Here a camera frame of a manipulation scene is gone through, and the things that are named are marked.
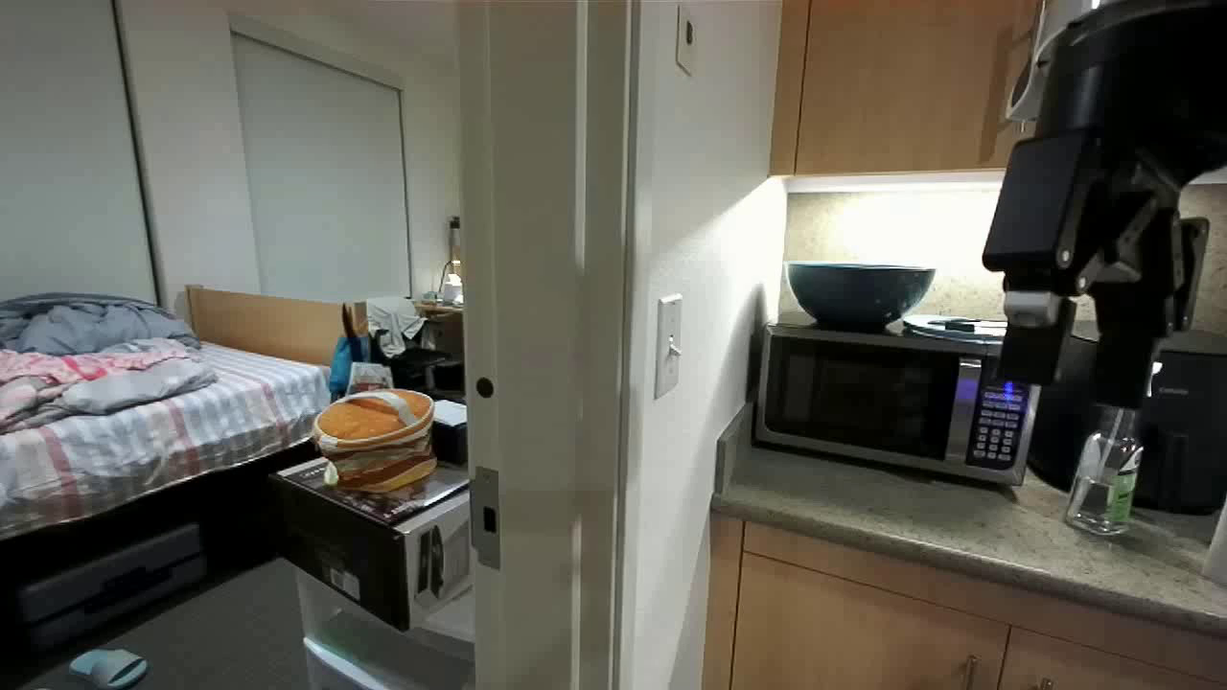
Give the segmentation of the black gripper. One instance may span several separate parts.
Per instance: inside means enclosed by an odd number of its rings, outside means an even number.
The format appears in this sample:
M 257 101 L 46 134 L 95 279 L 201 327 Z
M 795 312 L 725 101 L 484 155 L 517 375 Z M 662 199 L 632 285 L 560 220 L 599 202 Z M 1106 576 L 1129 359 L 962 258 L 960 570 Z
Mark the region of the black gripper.
M 1134 409 L 1161 336 L 1192 321 L 1207 228 L 1176 211 L 1197 156 L 1121 155 L 1097 134 L 1023 138 L 982 266 L 1004 289 L 1001 373 L 1057 375 L 1073 299 L 1097 312 L 1094 400 Z

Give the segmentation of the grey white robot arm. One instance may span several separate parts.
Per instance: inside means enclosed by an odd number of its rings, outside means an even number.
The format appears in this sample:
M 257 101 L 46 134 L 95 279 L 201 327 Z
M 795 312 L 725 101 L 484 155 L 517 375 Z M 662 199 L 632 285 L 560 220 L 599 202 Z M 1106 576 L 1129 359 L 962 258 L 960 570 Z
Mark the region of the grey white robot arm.
M 1046 386 L 1073 299 L 1097 312 L 1094 400 L 1134 409 L 1161 336 L 1190 327 L 1207 228 L 1180 192 L 1227 164 L 1227 0 L 1106 0 L 1046 59 L 982 266 L 1004 289 L 1001 373 Z

